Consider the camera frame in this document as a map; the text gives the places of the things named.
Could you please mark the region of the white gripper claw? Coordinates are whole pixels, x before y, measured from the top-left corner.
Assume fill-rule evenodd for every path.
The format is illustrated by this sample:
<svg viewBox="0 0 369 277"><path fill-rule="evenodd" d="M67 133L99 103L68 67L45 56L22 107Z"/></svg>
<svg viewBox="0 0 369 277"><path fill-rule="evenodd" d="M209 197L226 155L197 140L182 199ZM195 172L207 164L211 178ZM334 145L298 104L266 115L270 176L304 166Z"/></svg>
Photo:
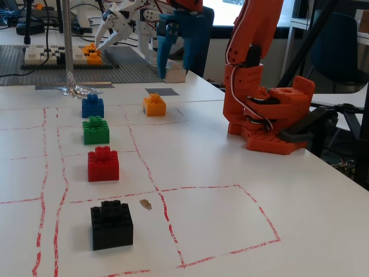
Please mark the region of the white gripper claw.
<svg viewBox="0 0 369 277"><path fill-rule="evenodd" d="M117 16L112 11L106 11L101 18L99 28L95 36L95 44L100 44L103 35L108 29L112 28L116 22Z"/></svg>
<svg viewBox="0 0 369 277"><path fill-rule="evenodd" d="M101 42L101 36L97 38L97 49L103 50L106 47L109 47L113 45L114 43L120 42L121 40L124 40L125 37L122 33L118 33L114 31L107 39L105 39L103 42Z"/></svg>

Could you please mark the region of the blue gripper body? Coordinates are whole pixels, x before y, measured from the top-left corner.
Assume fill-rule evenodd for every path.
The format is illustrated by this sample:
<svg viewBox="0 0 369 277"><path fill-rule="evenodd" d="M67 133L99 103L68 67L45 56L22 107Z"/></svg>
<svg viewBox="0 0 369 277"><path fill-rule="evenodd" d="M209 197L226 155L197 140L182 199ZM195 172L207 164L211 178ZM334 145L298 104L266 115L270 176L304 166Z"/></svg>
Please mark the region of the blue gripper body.
<svg viewBox="0 0 369 277"><path fill-rule="evenodd" d="M202 37L204 16L188 10L175 9L159 15L157 39L159 43L174 44L181 37L185 42Z"/></svg>

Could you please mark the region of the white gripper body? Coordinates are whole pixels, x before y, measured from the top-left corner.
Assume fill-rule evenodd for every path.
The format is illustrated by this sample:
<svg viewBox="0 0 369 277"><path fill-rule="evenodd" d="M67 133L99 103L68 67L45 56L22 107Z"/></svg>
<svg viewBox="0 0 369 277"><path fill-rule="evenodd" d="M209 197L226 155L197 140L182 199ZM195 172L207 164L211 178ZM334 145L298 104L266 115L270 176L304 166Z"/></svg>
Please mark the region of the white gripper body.
<svg viewBox="0 0 369 277"><path fill-rule="evenodd" d="M133 33L136 21L139 18L140 9L145 8L149 1L122 1L120 4L108 4L109 11L111 11L116 19L112 29L114 32L110 36L111 41L122 41Z"/></svg>

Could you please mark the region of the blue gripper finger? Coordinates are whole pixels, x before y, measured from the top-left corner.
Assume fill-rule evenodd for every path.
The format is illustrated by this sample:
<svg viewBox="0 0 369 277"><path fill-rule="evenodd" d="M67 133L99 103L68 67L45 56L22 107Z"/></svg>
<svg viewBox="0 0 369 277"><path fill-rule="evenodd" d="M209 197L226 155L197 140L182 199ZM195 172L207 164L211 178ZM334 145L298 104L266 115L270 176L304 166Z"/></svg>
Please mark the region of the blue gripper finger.
<svg viewBox="0 0 369 277"><path fill-rule="evenodd" d="M164 79L166 76L166 66L172 42L167 40L166 37L158 37L158 49L157 49L157 72L160 79Z"/></svg>
<svg viewBox="0 0 369 277"><path fill-rule="evenodd" d="M189 70L199 49L199 41L196 38L184 39L183 68Z"/></svg>

